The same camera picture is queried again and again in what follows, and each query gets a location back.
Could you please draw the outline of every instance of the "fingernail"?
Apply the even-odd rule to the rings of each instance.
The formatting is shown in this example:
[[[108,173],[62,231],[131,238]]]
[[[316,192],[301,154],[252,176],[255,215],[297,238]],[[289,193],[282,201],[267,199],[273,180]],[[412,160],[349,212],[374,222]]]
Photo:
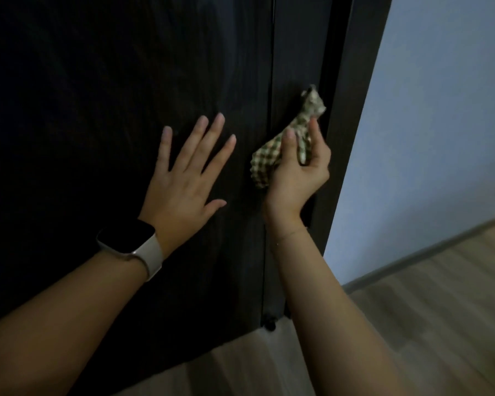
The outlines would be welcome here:
[[[163,128],[163,132],[161,132],[161,139],[166,140],[169,137],[171,131],[172,131],[172,128],[170,126],[165,126]]]

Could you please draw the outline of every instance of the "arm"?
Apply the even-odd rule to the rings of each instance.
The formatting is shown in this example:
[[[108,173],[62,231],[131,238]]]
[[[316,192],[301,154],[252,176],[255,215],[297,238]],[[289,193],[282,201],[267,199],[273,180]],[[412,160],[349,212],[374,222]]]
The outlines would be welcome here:
[[[207,124],[205,117],[198,120],[171,171],[172,130],[166,127],[162,135],[139,219],[156,228],[165,258],[225,205],[224,200],[205,203],[233,152],[235,137],[231,136],[202,172],[224,117],[219,114],[204,135]],[[141,261],[120,260],[102,251],[0,319],[0,394],[67,393],[114,319],[146,279]]]
[[[312,160],[297,162],[289,131],[264,216],[299,342],[318,395],[406,395],[389,351],[343,291],[299,216],[328,179],[330,150],[310,121]]]

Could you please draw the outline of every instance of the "watch face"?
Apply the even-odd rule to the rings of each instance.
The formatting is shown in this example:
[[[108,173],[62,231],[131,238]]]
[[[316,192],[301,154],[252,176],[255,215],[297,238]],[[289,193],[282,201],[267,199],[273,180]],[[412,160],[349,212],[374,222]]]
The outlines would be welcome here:
[[[129,219],[107,226],[99,232],[97,240],[119,253],[129,254],[136,251],[154,233],[152,225],[139,219]]]

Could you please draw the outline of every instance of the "smartwatch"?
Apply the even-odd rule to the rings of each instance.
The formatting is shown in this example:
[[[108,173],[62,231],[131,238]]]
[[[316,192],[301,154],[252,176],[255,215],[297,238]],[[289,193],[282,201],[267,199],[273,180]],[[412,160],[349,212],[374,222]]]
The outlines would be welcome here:
[[[107,226],[98,233],[97,243],[101,249],[122,259],[140,259],[147,268],[147,282],[163,264],[163,252],[156,238],[156,230],[140,219],[127,219]]]

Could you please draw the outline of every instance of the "forearm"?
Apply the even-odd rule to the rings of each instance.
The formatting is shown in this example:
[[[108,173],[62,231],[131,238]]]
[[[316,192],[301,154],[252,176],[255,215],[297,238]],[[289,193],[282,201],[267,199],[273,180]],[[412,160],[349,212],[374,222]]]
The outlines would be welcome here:
[[[147,279],[139,260],[99,252],[0,320],[0,394],[65,394]]]
[[[405,394],[383,340],[345,294],[300,219],[282,219],[271,232],[317,394]]]

